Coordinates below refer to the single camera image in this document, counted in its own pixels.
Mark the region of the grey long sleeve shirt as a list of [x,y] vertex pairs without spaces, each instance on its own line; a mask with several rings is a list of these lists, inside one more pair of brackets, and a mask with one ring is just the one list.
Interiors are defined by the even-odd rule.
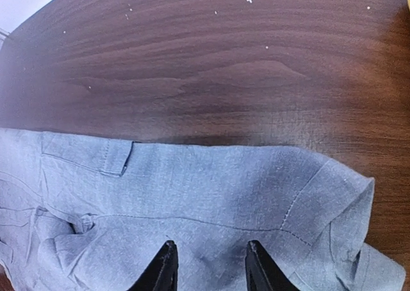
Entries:
[[167,240],[180,290],[244,290],[258,240],[299,290],[401,290],[365,243],[374,180],[289,146],[1,130],[1,265],[16,290],[127,290]]

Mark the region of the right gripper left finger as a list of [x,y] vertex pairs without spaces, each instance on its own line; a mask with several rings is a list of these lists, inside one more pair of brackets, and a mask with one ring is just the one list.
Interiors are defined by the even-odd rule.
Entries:
[[178,251],[167,240],[129,291],[177,291]]

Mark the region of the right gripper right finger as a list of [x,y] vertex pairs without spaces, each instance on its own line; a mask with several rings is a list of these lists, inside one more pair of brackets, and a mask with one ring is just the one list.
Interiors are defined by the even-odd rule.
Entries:
[[293,284],[257,240],[247,243],[245,271],[249,291],[293,290]]

